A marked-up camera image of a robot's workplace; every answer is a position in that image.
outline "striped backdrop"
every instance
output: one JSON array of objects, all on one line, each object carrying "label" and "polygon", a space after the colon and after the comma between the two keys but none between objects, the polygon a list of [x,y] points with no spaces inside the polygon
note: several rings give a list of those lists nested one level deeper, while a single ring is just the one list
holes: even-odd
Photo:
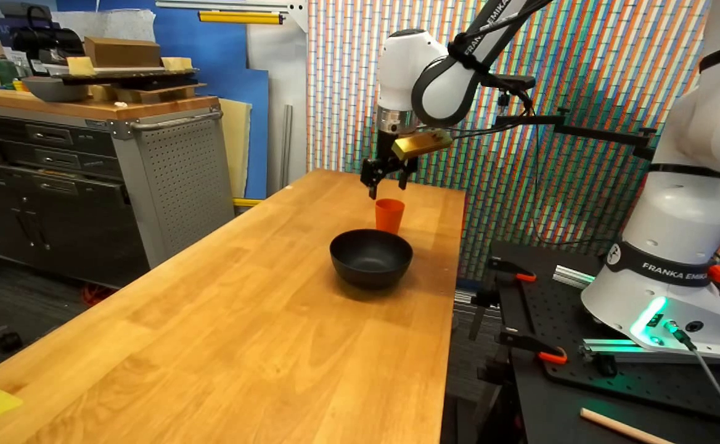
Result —
[{"label": "striped backdrop", "polygon": [[[312,0],[308,169],[358,170],[374,147],[374,68],[386,34],[430,29],[448,43],[482,0]],[[508,44],[493,71],[534,74],[538,114],[637,134],[659,129],[695,82],[709,3],[554,0]],[[463,129],[489,129],[493,94]],[[425,155],[416,182],[469,193],[462,277],[478,280],[492,243],[604,253],[619,235],[646,161],[632,149],[519,129]]]}]

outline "workbench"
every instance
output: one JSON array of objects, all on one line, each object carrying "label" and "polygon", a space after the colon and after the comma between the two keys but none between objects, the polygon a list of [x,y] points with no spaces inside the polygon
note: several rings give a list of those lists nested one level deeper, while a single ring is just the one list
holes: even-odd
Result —
[{"label": "workbench", "polygon": [[374,227],[317,170],[0,365],[0,441],[439,441],[463,196],[386,180],[415,259],[388,295],[329,244]]},{"label": "workbench", "polygon": [[214,106],[218,106],[214,96],[194,96],[194,100],[164,101],[164,103],[113,106],[113,103],[51,103],[51,101],[40,101],[29,92],[0,92],[0,108],[13,108],[21,114],[38,114],[38,117],[90,118],[90,121],[137,121],[137,118],[151,118],[151,117],[203,112],[203,108],[214,108]]},{"label": "workbench", "polygon": [[[554,249],[534,249],[516,244],[495,244],[495,258],[505,258],[538,274],[535,286],[551,286],[557,264],[594,274],[603,261],[596,258],[577,258]],[[534,306],[516,286],[501,286],[504,324],[519,329],[521,333],[535,333]],[[569,350],[572,360],[582,360],[575,346],[561,344]],[[516,393],[521,402],[521,415],[530,444],[540,441],[593,441],[593,444],[626,444],[632,440],[596,427],[579,418],[582,407],[596,409],[606,418],[626,422],[632,427],[646,429],[672,441],[720,441],[720,420],[706,415],[679,412],[659,404],[648,404],[632,397],[619,397],[600,390],[588,390],[547,377],[542,364],[535,364],[534,353],[511,350],[511,365],[516,375]]]}]

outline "black bowl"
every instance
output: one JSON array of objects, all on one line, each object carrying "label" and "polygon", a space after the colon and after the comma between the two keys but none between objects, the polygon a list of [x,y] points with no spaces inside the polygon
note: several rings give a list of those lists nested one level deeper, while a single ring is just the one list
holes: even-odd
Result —
[{"label": "black bowl", "polygon": [[394,286],[411,261],[411,248],[389,232],[352,230],[331,243],[339,277],[358,288]]}]

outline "green light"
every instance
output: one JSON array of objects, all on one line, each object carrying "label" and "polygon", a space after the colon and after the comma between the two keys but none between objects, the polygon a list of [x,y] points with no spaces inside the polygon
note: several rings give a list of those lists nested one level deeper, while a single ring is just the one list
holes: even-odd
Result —
[{"label": "green light", "polygon": [[654,344],[651,339],[648,339],[648,322],[657,316],[657,314],[662,314],[664,311],[664,306],[667,306],[667,298],[664,297],[659,297],[659,298],[654,298],[651,304],[648,304],[648,309],[635,322],[635,325],[632,325],[632,336],[637,336],[640,340],[643,340],[643,344]]},{"label": "green light", "polygon": [[604,353],[611,356],[641,356],[641,346],[632,344],[632,340],[604,340]]}]

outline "metal cabinet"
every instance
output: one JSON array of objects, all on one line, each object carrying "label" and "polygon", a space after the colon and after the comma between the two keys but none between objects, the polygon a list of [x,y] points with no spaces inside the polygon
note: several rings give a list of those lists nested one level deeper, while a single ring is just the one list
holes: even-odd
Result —
[{"label": "metal cabinet", "polygon": [[145,129],[0,112],[0,258],[123,286],[229,223],[218,117]]}]

